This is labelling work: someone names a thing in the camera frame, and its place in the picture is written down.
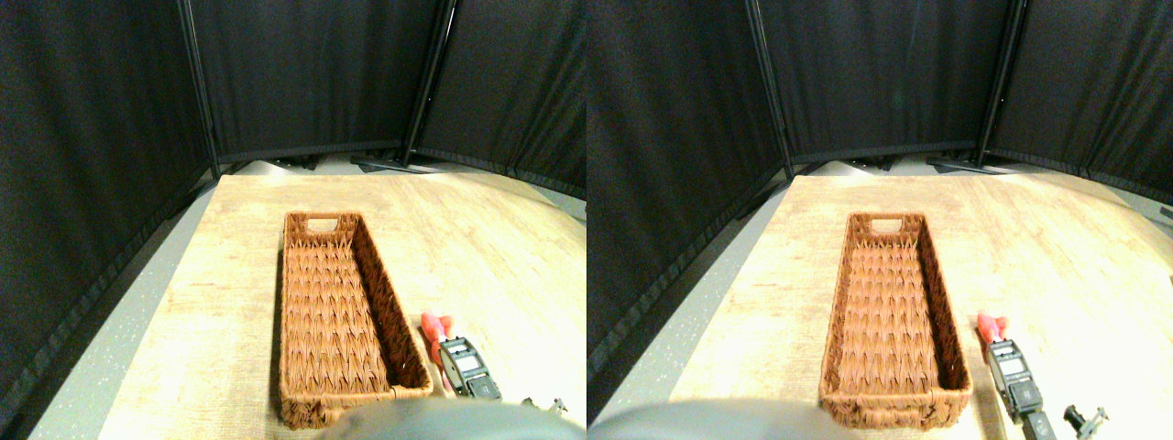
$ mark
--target wooden tabletop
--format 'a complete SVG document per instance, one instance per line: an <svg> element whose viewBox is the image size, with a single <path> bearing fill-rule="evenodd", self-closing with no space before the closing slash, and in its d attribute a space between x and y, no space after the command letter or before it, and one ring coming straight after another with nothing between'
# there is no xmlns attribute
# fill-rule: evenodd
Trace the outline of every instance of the wooden tabletop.
<svg viewBox="0 0 1173 440"><path fill-rule="evenodd" d="M495 175L224 176L102 438L318 433L277 418L278 252L294 210L361 212L413 326L425 309L456 316L504 401L562 398L585 426L586 231L533 188Z"/></svg>
<svg viewBox="0 0 1173 440"><path fill-rule="evenodd" d="M927 216L974 395L954 427L877 439L1022 439L994 388L979 310L1010 318L1060 439L1067 405L1096 439L1173 427L1173 241L1103 185L1062 175L799 177L685 366L672 400L815 406L848 214Z"/></svg>

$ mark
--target black metal pole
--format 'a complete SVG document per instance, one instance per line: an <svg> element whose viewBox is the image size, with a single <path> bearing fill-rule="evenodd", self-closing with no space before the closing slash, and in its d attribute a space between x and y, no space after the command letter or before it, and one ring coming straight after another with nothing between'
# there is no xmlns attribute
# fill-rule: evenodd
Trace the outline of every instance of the black metal pole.
<svg viewBox="0 0 1173 440"><path fill-rule="evenodd" d="M786 178L793 180L794 164L791 163L791 145L787 142L789 127L786 124L781 99L778 96L778 80L774 77L774 62L769 56L769 47L766 45L766 28L761 21L761 7L758 0L746 0L745 7L750 16L750 28L753 33L754 48L758 53L758 67L761 70L761 79L766 86L769 116L774 120L774 142L782 153L782 168L786 170Z"/></svg>
<svg viewBox="0 0 1173 440"><path fill-rule="evenodd" d="M452 34L452 26L456 20L456 6L459 0L445 0L440 11L436 12L436 22L432 31L432 47L428 52L428 63L423 75L420 76L420 84L415 94L415 108L412 110L412 122L407 130L407 140L404 143L404 156L400 164L405 168L415 153L420 141L420 133L423 130L423 122L427 119L428 109L432 104L432 96L435 93L435 83L440 79L440 67L443 65L445 54L448 52L448 36Z"/></svg>
<svg viewBox="0 0 1173 440"><path fill-rule="evenodd" d="M219 158L216 154L216 135L212 129L211 107L208 102L208 87L204 83L204 68L199 57L199 41L196 39L196 20L191 13L189 0L177 0L179 22L183 26L183 40L188 46L188 62L191 66L191 81L196 88L196 102L199 106L199 122L204 127L204 143L208 156L212 160L212 178L219 180Z"/></svg>
<svg viewBox="0 0 1173 440"><path fill-rule="evenodd" d="M1002 102L1005 101L1006 86L1010 83L1010 73L1015 67L1015 59L1018 56L1018 42L1022 40L1023 23L1026 21L1026 7L1029 0L1012 0L1010 2L1009 18L1002 29L1002 53L998 60L998 73L995 76L994 90L990 94L990 103L985 109L985 124L977 137L977 168L985 164L985 154L989 153L990 138L994 129L998 124L998 116L1002 111Z"/></svg>

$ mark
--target basket handle hole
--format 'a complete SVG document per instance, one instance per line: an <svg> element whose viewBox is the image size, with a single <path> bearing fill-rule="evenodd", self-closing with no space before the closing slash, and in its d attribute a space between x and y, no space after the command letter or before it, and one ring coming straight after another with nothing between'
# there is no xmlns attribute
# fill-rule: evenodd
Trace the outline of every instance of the basket handle hole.
<svg viewBox="0 0 1173 440"><path fill-rule="evenodd" d="M310 218L305 228L310 232L333 232L338 229L338 218Z"/></svg>
<svg viewBox="0 0 1173 440"><path fill-rule="evenodd" d="M904 221L900 218L876 218L872 221L872 230L880 233L900 232Z"/></svg>

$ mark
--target basket rim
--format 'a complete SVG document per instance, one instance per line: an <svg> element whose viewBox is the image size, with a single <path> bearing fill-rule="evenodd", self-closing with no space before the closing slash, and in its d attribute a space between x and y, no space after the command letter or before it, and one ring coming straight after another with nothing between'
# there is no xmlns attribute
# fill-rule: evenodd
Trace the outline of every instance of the basket rim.
<svg viewBox="0 0 1173 440"><path fill-rule="evenodd" d="M297 211L286 211L285 216L284 216L285 217L284 218L285 222L284 222L283 228L282 228L280 249L282 249L283 252L285 252L289 249L289 243L285 243L285 238L286 238L286 233L290 232L291 224L293 226L293 230L297 231L297 232L300 232L300 233L337 233L338 232L337 230L335 231L312 231L312 230L308 230L307 228L305 228L306 224L303 224L300 222L296 222L294 221L294 218L299 217L299 216L305 216L306 219L332 219L332 218L340 219L343 216L355 216L364 224L364 228L365 228L365 224L366 224L366 216L364 216L362 212L355 211L355 210L338 210L338 211L306 211L306 210L297 210ZM373 248L375 255L381 259L382 258L382 252L379 250L379 244L375 243L375 241L374 241L374 235L371 232L369 228L365 228L365 229L367 230L367 233L371 235L371 238L372 238L371 239L371 246ZM400 302L400 299L399 299L400 292L394 289L394 280L392 280L391 273L387 271L386 266L381 268L380 276L382 276L384 278L387 279L387 283L392 286L392 291L395 293L395 302L399 303ZM283 271L282 271L282 295L284 295L285 293L285 289L287 289L287 286L285 285L285 278L284 277L285 277L285 272L284 272L284 269L283 269ZM420 384L420 386L418 386L418 387L408 387L408 386L404 386L404 385L400 385L400 384L388 384L388 390L387 391L353 392L353 393L306 393L306 392L296 392L296 393L293 393L293 392L290 392L290 391L286 390L285 380L282 380L282 379L287 378L289 373L290 373L289 370L285 368L285 361L286 361L286 359L285 359L284 354L286 353L286 340L285 340L285 338L282 338L280 336L278 336L278 338L279 338L279 345L278 345L278 347L279 347L279 351L280 351L279 353L282 356L279 356L279 359L278 359L278 364L279 365L278 365L278 386L277 387L278 387L278 393L280 395L280 401L283 401L283 402L296 402L296 404L324 402L324 404L327 404L327 405L337 405L337 404L341 404L345 400L355 400L355 399L372 400L372 401L373 400L392 400L392 399L406 399L406 398L426 397L426 395L432 394L432 392L433 392L433 390L435 387L435 383L434 383L434 380L432 378L432 372L428 370L428 363L427 363L428 357L420 350L420 346L418 344L419 339L416 338L416 334L415 334L416 330L412 326L412 320L408 318L407 311L402 307L401 303L400 303L400 313L398 313L398 314L404 320L404 323L407 324L407 331L408 331L408 334L411 336L411 339L412 339L412 343L408 344L408 345L411 346L411 352L414 354L415 361L418 361L421 366L423 366L423 370L427 372L427 374L423 377L423 383Z"/></svg>
<svg viewBox="0 0 1173 440"><path fill-rule="evenodd" d="M843 233L843 244L842 244L842 248L840 250L840 258L842 258L842 256L846 255L846 252L849 249L852 249L852 244L853 243L852 243L852 239L850 239L850 232L852 232L852 221L853 219L856 219L856 218L860 218L860 219L894 219L894 218L904 218L904 217L918 217L917 219L921 223L921 228L923 229L923 231L925 232L925 235L928 236L928 238L930 241L933 241L933 232L931 232L931 229L929 226L929 219L928 219L928 216L923 211L918 211L918 210L917 211L852 211L852 212L848 214L846 231ZM907 223L903 224L903 225L901 225L901 230L902 231L906 228L906 225L907 225ZM937 270L938 271L941 270L940 269L940 263L938 263L938 269ZM835 306L834 306L834 302L835 302L835 299L839 296L840 280L841 280L842 277L843 277L843 273L842 273L842 266L841 266L836 271L836 275L835 275L835 287L832 290L830 319L828 319L828 323L827 323L827 336L826 336L826 343L823 344L823 356L822 356L822 363L821 363L822 365L821 365L821 371L819 373L819 400L820 401L825 401L825 400L828 400L828 399L853 399L853 400L857 401L859 399L874 400L874 399L891 399L891 398L930 398L934 394L936 394L936 395L947 394L949 397L971 397L972 395L972 392L974 392L974 377L972 377L972 374L970 372L970 368L969 368L969 359L965 356L961 357L961 372L965 377L965 379L963 381L964 385L961 388L944 388L944 387L941 387L940 385L937 385L937 386L933 386L931 388L929 388L929 392L924 392L924 393L890 393L890 394L847 393L847 392L840 391L838 387L834 391L829 390L832 387L832 384L830 384L830 373L832 373L832 365L830 364L832 364L832 360L830 360L830 356L829 354L830 354L830 350L832 350L833 332L834 332L834 329L835 329L835 319L834 319ZM944 297L945 304L949 305L949 313L948 313L949 325L951 325L955 329L958 329L956 339L954 339L951 343L956 344L957 347L958 347L958 350L962 353L964 353L965 352L965 345L962 344L962 341L961 341L961 334L960 334L961 327L958 327L958 325L957 325L958 320L956 319L956 316L954 316L952 298L951 298L952 296L950 295L950 290L949 290L949 286L948 286L948 280L944 279L944 273L941 273L941 296Z"/></svg>

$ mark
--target brown wicker basket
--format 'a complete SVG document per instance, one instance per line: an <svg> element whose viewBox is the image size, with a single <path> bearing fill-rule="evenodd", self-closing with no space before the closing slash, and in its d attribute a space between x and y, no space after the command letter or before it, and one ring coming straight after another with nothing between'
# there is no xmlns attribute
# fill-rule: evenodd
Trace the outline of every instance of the brown wicker basket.
<svg viewBox="0 0 1173 440"><path fill-rule="evenodd" d="M872 221L900 221L879 232ZM855 428L951 426L972 385L923 214L854 212L819 395Z"/></svg>
<svg viewBox="0 0 1173 440"><path fill-rule="evenodd" d="M333 218L311 231L311 218ZM432 379L358 212L289 212L282 284L282 418L320 428L377 400L427 395Z"/></svg>

